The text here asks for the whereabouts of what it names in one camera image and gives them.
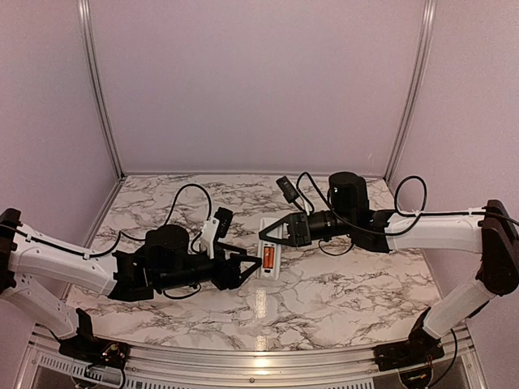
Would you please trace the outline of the right aluminium frame post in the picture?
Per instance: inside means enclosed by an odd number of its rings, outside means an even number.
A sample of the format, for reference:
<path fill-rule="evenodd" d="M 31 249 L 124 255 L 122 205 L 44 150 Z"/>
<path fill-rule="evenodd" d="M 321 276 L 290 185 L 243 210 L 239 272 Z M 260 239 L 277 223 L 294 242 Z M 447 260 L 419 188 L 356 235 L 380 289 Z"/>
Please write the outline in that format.
<path fill-rule="evenodd" d="M 405 147 L 405 141 L 410 132 L 415 106 L 418 101 L 419 92 L 424 80 L 431 50 L 436 7 L 437 1 L 435 0 L 426 0 L 424 2 L 422 21 L 418 34 L 418 44 L 411 73 L 410 85 L 405 99 L 404 109 L 402 111 L 397 128 L 397 135 L 393 143 L 384 174 L 384 180 L 387 183 L 389 183 L 395 177 L 397 166 Z"/>

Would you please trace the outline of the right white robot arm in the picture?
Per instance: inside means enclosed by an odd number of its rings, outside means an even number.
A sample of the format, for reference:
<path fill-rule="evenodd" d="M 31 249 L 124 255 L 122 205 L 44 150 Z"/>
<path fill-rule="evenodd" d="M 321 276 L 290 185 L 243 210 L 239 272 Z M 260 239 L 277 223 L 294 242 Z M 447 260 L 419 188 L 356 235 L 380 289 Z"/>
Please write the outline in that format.
<path fill-rule="evenodd" d="M 325 211 L 300 210 L 262 223 L 259 256 L 265 271 L 278 269 L 281 247 L 299 248 L 346 235 L 352 246 L 373 253 L 394 250 L 458 250 L 480 254 L 475 275 L 421 314 L 401 355 L 420 362 L 455 325 L 477 314 L 491 299 L 518 287 L 517 221 L 499 200 L 458 212 L 403 212 L 398 207 L 373 211 L 367 182 L 351 172 L 332 174 L 320 198 Z"/>

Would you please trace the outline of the left aluminium frame post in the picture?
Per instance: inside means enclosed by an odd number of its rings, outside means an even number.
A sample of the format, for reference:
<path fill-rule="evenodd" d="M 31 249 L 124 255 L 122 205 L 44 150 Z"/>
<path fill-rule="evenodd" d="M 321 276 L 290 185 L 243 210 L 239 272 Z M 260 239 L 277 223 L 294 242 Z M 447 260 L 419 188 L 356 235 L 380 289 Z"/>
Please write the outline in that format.
<path fill-rule="evenodd" d="M 114 176 L 121 181 L 125 174 L 122 169 L 120 157 L 118 155 L 118 149 L 116 146 L 113 129 L 111 126 L 109 111 L 105 102 L 105 96 L 103 93 L 101 72 L 97 60 L 97 51 L 95 45 L 95 37 L 92 25 L 92 14 L 90 1 L 79 0 L 78 1 L 79 11 L 79 23 L 82 30 L 84 40 L 84 51 L 86 62 L 88 66 L 88 73 L 90 83 L 92 86 L 93 100 L 97 109 L 97 115 L 101 124 L 101 132 L 107 147 L 110 164 L 114 171 Z"/>

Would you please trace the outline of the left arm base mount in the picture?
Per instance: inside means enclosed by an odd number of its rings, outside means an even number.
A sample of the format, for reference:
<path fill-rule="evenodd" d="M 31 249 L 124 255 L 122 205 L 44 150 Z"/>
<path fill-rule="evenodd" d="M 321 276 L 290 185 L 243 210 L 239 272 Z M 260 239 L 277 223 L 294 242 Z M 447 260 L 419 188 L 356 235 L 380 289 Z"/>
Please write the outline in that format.
<path fill-rule="evenodd" d="M 77 308 L 78 327 L 69 339 L 59 340 L 58 351 L 67 357 L 123 370 L 130 346 L 127 343 L 94 336 L 92 320 L 85 311 Z"/>

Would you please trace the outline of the aluminium frame post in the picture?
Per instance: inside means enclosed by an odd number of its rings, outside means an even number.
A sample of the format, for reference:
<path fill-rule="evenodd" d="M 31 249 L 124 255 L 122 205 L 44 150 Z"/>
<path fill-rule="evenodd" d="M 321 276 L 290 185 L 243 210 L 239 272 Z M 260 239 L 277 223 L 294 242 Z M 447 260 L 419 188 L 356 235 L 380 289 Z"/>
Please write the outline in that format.
<path fill-rule="evenodd" d="M 395 177 L 397 166 L 405 147 L 405 141 L 410 132 L 415 106 L 418 101 L 419 92 L 424 80 L 431 50 L 436 7 L 437 1 L 435 0 L 426 0 L 424 2 L 422 21 L 418 34 L 418 44 L 411 73 L 410 85 L 405 99 L 404 109 L 402 111 L 397 128 L 397 135 L 393 143 L 384 174 L 384 180 L 387 183 L 389 183 Z"/>
<path fill-rule="evenodd" d="M 90 1 L 79 0 L 78 1 L 79 11 L 79 23 L 82 30 L 84 40 L 84 51 L 86 62 L 88 66 L 88 73 L 90 83 L 92 86 L 93 100 L 97 109 L 97 115 L 101 124 L 101 132 L 107 147 L 110 164 L 114 171 L 114 176 L 121 181 L 125 174 L 122 169 L 120 157 L 118 155 L 118 149 L 116 146 L 113 129 L 111 126 L 109 111 L 105 102 L 105 96 L 103 93 L 101 72 L 97 60 L 97 51 L 95 45 L 95 37 L 92 25 L 92 14 Z"/>

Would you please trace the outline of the front aluminium rail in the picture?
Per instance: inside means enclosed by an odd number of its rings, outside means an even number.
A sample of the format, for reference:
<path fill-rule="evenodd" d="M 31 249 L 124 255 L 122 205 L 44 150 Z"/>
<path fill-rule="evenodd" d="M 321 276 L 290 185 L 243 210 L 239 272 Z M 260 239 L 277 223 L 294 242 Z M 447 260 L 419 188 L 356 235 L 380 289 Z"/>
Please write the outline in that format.
<path fill-rule="evenodd" d="M 36 326 L 15 379 L 17 388 L 485 388 L 468 329 L 444 337 L 443 357 L 381 370 L 377 346 L 306 351 L 243 351 L 130 344 L 125 370 L 63 356 Z"/>

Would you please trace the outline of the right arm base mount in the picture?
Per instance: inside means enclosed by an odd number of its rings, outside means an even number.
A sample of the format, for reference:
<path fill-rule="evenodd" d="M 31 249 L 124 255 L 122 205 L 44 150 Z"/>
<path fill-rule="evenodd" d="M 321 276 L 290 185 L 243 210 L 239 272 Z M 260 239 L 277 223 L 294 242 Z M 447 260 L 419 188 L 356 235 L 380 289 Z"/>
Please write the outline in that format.
<path fill-rule="evenodd" d="M 428 363 L 444 356 L 440 339 L 432 337 L 423 329 L 425 318 L 430 310 L 431 308 L 427 308 L 418 316 L 406 340 L 381 344 L 373 348 L 375 364 L 379 371 Z"/>

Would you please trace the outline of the white remote control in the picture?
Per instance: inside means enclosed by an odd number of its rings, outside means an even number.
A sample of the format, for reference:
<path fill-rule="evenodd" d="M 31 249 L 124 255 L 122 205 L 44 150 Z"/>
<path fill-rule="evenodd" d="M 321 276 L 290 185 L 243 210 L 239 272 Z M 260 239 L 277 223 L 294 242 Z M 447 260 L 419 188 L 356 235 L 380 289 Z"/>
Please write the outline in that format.
<path fill-rule="evenodd" d="M 275 218 L 264 217 L 260 219 L 259 230 L 263 230 L 276 222 Z M 273 231 L 267 233 L 267 237 L 281 239 L 283 235 L 283 227 L 278 226 Z M 259 240 L 258 257 L 262 259 L 260 268 L 256 275 L 261 280 L 275 281 L 279 279 L 281 269 L 281 244 L 266 242 Z"/>

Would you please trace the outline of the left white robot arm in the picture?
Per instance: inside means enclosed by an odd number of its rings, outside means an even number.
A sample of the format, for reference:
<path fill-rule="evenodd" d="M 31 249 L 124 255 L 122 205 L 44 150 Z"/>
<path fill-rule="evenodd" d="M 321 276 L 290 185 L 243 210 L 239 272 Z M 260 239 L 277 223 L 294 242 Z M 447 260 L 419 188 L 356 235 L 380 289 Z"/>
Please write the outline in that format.
<path fill-rule="evenodd" d="M 20 216 L 14 208 L 1 214 L 1 297 L 60 341 L 71 339 L 72 349 L 86 361 L 96 360 L 103 350 L 89 315 L 62 303 L 33 276 L 60 280 L 111 300 L 136 302 L 203 282 L 220 290 L 237 289 L 261 265 L 247 250 L 220 241 L 232 220 L 225 208 L 206 221 L 197 253 L 189 253 L 189 234 L 177 224 L 147 231 L 143 245 L 133 253 L 96 252 L 38 233 Z"/>

